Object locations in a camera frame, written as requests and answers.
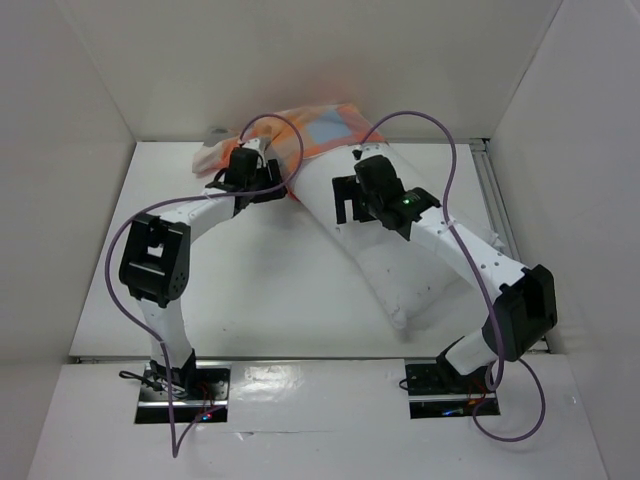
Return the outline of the checkered orange blue pillowcase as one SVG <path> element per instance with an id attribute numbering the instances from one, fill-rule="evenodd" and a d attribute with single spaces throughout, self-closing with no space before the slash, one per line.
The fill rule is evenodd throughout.
<path id="1" fill-rule="evenodd" d="M 202 176 L 225 168 L 234 147 L 258 138 L 266 147 L 267 155 L 290 172 L 300 158 L 310 159 L 362 141 L 383 143 L 385 138 L 371 127 L 358 108 L 349 103 L 280 111 L 253 121 L 242 132 L 201 147 L 193 156 L 191 169 Z"/>

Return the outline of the white pillow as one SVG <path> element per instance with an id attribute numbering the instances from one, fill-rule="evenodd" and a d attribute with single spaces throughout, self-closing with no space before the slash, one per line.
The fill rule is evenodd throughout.
<path id="1" fill-rule="evenodd" d="M 387 158 L 404 188 L 421 187 L 441 199 L 451 166 L 445 144 L 395 143 Z M 293 182 L 293 195 L 356 262 L 399 331 L 426 312 L 460 278 L 434 254 L 385 229 L 380 222 L 336 221 L 332 179 L 354 173 L 353 148 L 344 146 L 306 159 Z"/>

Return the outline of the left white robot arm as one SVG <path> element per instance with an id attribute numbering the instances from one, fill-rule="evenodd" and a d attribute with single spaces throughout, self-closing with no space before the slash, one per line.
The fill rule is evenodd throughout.
<path id="1" fill-rule="evenodd" d="M 143 325 L 154 332 L 153 378 L 176 399 L 189 397 L 198 382 L 196 354 L 181 307 L 191 264 L 191 246 L 215 226 L 252 203 L 286 195 L 278 162 L 251 140 L 232 149 L 229 165 L 205 186 L 203 197 L 161 215 L 140 213 L 131 222 L 119 280 L 136 299 Z"/>

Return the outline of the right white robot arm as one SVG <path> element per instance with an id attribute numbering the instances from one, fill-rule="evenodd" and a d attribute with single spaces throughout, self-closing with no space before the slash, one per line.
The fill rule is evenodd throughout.
<path id="1" fill-rule="evenodd" d="M 488 308 L 481 329 L 457 340 L 436 359 L 436 379 L 460 391 L 471 374 L 492 362 L 515 362 L 558 321 L 554 277 L 544 266 L 528 268 L 502 254 L 453 217 L 426 190 L 405 189 L 389 158 L 353 152 L 350 176 L 335 177 L 336 219 L 347 221 L 350 203 L 359 222 L 384 228 L 435 255 L 478 288 Z"/>

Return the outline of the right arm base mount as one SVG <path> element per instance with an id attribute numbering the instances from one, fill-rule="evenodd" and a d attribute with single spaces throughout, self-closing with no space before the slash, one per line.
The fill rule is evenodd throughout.
<path id="1" fill-rule="evenodd" d="M 412 419 L 471 417 L 476 406 L 479 416 L 497 416 L 500 407 L 497 395 L 486 387 L 486 372 L 487 367 L 481 367 L 445 380 L 434 360 L 408 362 L 398 386 L 408 394 Z"/>

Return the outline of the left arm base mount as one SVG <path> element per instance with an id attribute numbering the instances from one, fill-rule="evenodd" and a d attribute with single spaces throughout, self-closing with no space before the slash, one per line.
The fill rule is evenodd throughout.
<path id="1" fill-rule="evenodd" d="M 169 392 L 164 380 L 158 380 L 149 365 L 141 373 L 121 370 L 118 376 L 134 381 L 139 387 L 134 423 L 138 425 L 168 424 Z M 195 385 L 189 389 L 173 387 L 172 398 L 176 424 L 226 423 L 231 380 L 231 365 L 198 361 Z"/>

